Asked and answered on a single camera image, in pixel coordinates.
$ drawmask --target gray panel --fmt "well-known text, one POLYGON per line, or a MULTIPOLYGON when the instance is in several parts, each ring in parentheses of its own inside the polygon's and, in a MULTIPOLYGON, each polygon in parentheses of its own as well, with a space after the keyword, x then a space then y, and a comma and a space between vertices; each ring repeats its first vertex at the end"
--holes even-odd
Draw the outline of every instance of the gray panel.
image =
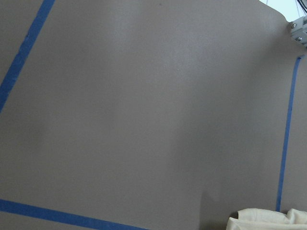
POLYGON ((303 52, 257 0, 56 1, 0 115, 1 198, 153 230, 274 209, 303 52))

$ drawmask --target white cloth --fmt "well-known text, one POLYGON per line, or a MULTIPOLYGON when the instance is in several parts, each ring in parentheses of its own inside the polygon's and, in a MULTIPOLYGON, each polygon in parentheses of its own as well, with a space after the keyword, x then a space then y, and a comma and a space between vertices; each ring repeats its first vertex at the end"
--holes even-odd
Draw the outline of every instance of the white cloth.
POLYGON ((257 208, 238 213, 238 219, 229 218, 226 230, 307 230, 307 212, 295 209, 287 215, 257 208))

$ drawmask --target blue tape line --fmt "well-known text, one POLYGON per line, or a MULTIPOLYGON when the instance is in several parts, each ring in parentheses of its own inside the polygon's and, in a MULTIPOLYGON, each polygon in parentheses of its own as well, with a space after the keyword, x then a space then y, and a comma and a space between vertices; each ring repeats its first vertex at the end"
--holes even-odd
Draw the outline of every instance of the blue tape line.
POLYGON ((277 212, 280 212, 280 206, 281 206, 281 202, 282 202, 283 179, 284 179, 284 171, 285 171, 285 166, 286 166, 289 134, 290 134, 290 124, 291 124, 291 115, 292 115, 292 107, 293 107, 293 100, 294 100, 295 82, 296 82, 299 62, 301 61, 301 59, 304 58, 304 56, 305 55, 300 56, 296 59, 294 69, 293 69, 293 76, 292 76, 292 83, 291 83, 291 90, 290 90, 290 97, 289 97, 289 105, 288 105, 288 114, 287 114, 287 121, 286 121, 286 129, 285 129, 285 132, 284 132, 284 140, 283 140, 283 155, 282 155, 282 162, 281 162, 281 166, 280 166, 278 192, 277 192, 277 199, 276 199, 276 211, 277 212))
POLYGON ((94 219, 90 217, 78 216, 65 212, 54 211, 51 209, 24 205, 12 201, 0 199, 0 211, 13 214, 34 217, 39 219, 51 220, 63 224, 85 227, 97 230, 144 230, 124 224, 117 224, 109 221, 94 219))
POLYGON ((44 22, 53 6, 55 0, 44 0, 40 6, 37 15, 32 22, 27 36, 21 44, 18 54, 15 56, 8 72, 6 73, 0 86, 0 113, 9 97, 11 90, 16 83, 20 71, 35 43, 35 40, 42 29, 44 22))

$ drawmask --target cable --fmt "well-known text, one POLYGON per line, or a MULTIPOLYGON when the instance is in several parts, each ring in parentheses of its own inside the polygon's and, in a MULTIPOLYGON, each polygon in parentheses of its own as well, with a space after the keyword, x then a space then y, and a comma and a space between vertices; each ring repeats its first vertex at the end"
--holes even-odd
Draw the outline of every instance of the cable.
POLYGON ((296 10, 297 10, 297 14, 299 17, 301 17, 300 13, 299 13, 299 9, 298 9, 298 5, 297 5, 297 1, 295 1, 295 5, 296 5, 296 10))
POLYGON ((302 10, 307 13, 307 7, 301 0, 296 0, 298 4, 301 6, 302 10))

